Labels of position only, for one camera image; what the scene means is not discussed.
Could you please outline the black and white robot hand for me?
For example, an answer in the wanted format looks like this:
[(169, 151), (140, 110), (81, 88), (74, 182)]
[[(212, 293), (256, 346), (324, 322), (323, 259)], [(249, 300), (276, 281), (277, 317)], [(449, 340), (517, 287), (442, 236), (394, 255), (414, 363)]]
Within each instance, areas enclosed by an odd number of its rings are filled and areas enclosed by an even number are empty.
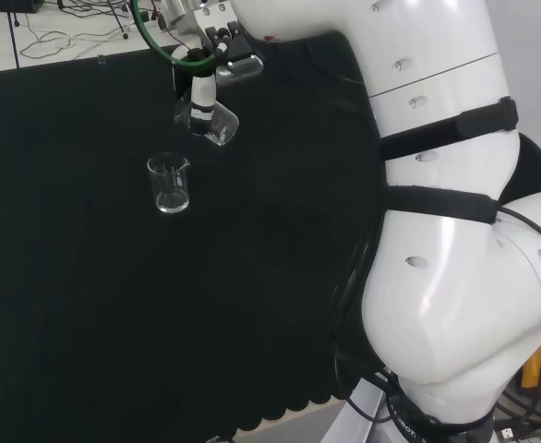
[(213, 60), (192, 79), (188, 127), (193, 134), (222, 146), (233, 138), (239, 119), (218, 101), (217, 89), (257, 76), (262, 72), (263, 62), (235, 21), (219, 29), (208, 27), (205, 36)]

